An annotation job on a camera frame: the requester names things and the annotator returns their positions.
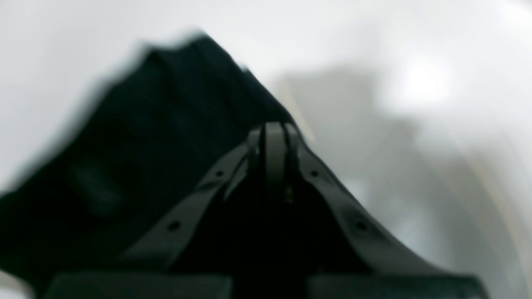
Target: white surface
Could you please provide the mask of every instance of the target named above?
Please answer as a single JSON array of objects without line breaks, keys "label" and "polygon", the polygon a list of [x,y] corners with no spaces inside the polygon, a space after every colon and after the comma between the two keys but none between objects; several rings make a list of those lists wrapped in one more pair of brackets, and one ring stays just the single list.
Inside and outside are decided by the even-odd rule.
[{"label": "white surface", "polygon": [[528,2],[1,1],[0,189],[61,148],[145,43],[191,26],[254,72],[407,246],[480,275],[494,299],[529,298]]}]

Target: white background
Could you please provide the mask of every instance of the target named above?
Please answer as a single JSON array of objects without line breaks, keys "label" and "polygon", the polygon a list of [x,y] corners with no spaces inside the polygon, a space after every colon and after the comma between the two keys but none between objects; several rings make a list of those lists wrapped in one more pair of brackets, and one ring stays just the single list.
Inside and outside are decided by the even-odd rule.
[{"label": "white background", "polygon": [[[0,190],[56,154],[147,45],[194,28],[407,246],[494,299],[530,298],[530,2],[0,0]],[[0,298],[24,297],[0,281]]]}]

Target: black fabric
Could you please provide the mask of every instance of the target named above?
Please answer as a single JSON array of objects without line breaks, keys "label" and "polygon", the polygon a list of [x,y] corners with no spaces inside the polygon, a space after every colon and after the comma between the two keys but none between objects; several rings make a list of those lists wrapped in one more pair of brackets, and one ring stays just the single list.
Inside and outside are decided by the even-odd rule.
[{"label": "black fabric", "polygon": [[58,271],[98,268],[267,121],[294,123],[209,37],[151,51],[62,153],[0,201],[0,268],[37,294]]}]

